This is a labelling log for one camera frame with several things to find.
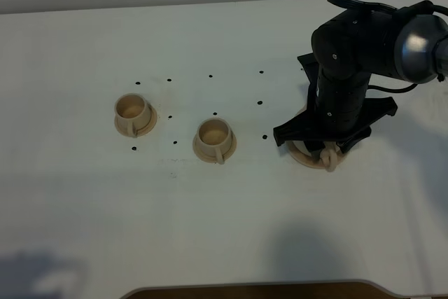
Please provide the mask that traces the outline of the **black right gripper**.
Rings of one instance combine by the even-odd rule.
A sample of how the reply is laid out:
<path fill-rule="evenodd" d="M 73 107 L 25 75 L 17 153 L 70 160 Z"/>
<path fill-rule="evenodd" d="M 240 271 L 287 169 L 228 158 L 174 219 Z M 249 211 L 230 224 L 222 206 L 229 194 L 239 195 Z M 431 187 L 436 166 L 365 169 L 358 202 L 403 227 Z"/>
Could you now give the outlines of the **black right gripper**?
<path fill-rule="evenodd" d="M 365 96 L 370 73 L 360 72 L 339 81 L 325 73 L 313 54 L 297 59 L 309 80 L 307 105 L 303 112 L 273 129 L 277 146 L 303 141 L 311 155 L 319 155 L 326 148 L 324 142 L 333 141 L 342 154 L 347 154 L 371 135 L 371 124 L 396 114 L 398 106 L 392 97 Z"/>

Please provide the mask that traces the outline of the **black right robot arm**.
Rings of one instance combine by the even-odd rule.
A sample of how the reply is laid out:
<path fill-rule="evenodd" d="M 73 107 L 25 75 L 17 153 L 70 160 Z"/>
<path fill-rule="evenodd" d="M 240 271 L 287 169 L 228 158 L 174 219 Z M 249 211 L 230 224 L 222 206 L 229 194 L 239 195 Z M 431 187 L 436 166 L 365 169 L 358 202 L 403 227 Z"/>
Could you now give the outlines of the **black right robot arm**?
<path fill-rule="evenodd" d="M 312 155 L 327 141 L 346 153 L 370 136 L 373 123 L 395 115 L 392 90 L 366 97 L 372 75 L 406 81 L 409 89 L 447 77 L 445 7 L 328 1 L 342 12 L 313 32 L 312 52 L 298 58 L 309 80 L 306 108 L 273 130 L 278 146 L 301 141 Z"/>

